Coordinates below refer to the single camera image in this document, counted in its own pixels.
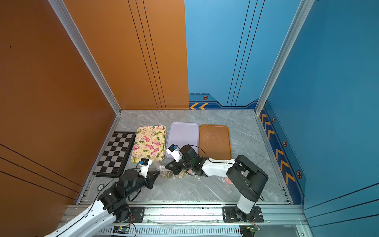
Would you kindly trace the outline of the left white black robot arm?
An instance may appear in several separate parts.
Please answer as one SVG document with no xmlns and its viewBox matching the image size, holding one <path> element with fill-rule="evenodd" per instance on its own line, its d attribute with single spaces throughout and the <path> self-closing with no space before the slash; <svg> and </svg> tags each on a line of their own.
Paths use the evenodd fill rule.
<svg viewBox="0 0 379 237">
<path fill-rule="evenodd" d="M 49 237 L 92 237 L 102 228 L 117 222 L 123 222 L 130 216 L 131 195 L 138 195 L 143 188 L 152 189 L 160 171 L 142 172 L 128 169 L 119 180 L 105 189 L 86 210 L 69 221 Z"/>
</svg>

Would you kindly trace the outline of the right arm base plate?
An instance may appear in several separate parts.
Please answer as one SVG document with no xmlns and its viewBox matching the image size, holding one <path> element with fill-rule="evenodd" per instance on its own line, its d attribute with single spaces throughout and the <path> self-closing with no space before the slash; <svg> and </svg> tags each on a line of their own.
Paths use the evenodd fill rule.
<svg viewBox="0 0 379 237">
<path fill-rule="evenodd" d="M 237 206 L 222 207 L 223 218 L 225 223 L 245 222 L 245 223 L 263 223 L 263 213 L 259 206 L 254 206 L 250 213 L 246 214 L 237 209 Z"/>
</svg>

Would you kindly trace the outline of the ziploc bag ring cookies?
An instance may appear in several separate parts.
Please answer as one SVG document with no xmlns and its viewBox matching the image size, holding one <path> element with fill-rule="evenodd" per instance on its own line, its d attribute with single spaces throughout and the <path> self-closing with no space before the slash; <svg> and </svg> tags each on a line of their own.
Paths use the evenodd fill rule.
<svg viewBox="0 0 379 237">
<path fill-rule="evenodd" d="M 160 162 L 153 161 L 153 164 L 154 164 L 155 167 L 160 171 L 160 176 L 161 176 L 163 179 L 171 179 L 171 178 L 174 178 L 173 171 L 171 171 L 171 170 L 165 168 L 165 166 L 162 165 Z"/>
</svg>

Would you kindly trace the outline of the ziploc bag mixed cookies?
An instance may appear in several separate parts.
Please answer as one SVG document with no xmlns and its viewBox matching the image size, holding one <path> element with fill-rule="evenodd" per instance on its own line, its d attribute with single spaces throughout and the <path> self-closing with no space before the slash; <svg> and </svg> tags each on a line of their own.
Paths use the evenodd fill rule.
<svg viewBox="0 0 379 237">
<path fill-rule="evenodd" d="M 182 170 L 179 174 L 178 174 L 178 178 L 184 178 L 186 176 L 196 176 L 196 174 L 194 173 L 190 173 L 188 172 L 187 170 Z"/>
</svg>

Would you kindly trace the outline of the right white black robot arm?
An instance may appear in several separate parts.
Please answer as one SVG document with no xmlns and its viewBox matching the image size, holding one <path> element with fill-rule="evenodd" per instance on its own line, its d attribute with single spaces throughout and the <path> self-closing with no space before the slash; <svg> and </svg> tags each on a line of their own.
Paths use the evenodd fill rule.
<svg viewBox="0 0 379 237">
<path fill-rule="evenodd" d="M 215 160 L 201 157 L 189 144 L 181 148 L 172 144 L 166 152 L 174 161 L 165 168 L 174 175 L 186 171 L 189 175 L 228 178 L 241 194 L 232 214 L 241 222 L 259 221 L 255 217 L 259 213 L 256 204 L 263 200 L 262 191 L 268 181 L 268 175 L 246 156 L 239 155 L 231 160 Z"/>
</svg>

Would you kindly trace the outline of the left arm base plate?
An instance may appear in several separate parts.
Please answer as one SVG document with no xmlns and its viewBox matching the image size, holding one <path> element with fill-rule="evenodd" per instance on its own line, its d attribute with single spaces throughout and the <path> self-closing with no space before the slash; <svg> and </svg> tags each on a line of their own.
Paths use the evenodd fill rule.
<svg viewBox="0 0 379 237">
<path fill-rule="evenodd" d="M 145 207 L 128 206 L 121 209 L 116 215 L 116 222 L 119 223 L 142 223 L 145 214 Z"/>
</svg>

